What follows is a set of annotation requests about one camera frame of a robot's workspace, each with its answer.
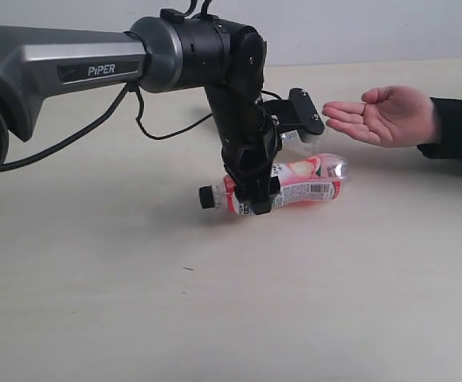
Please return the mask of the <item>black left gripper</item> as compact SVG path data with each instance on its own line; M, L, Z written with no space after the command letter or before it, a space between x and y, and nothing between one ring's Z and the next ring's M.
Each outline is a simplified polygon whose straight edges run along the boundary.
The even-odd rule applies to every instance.
M227 173L227 209L238 215L270 213L281 189L280 173L272 166L279 135L264 109L262 91L261 85L205 86Z

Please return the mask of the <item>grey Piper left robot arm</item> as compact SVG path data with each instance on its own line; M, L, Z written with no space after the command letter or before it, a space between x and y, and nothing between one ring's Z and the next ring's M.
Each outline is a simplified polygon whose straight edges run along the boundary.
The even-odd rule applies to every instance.
M136 93L203 88L237 199L270 212L280 137L262 104L266 52L252 26L168 9L122 33L0 25L0 172L12 169L9 135L28 141L49 97L115 84Z

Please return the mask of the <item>person's open hand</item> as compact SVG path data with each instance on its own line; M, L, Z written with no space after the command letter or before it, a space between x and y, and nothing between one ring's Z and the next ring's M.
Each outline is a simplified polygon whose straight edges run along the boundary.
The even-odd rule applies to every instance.
M359 102L325 103L322 113L331 129L383 148L437 144L441 138L432 99L409 86L372 88Z

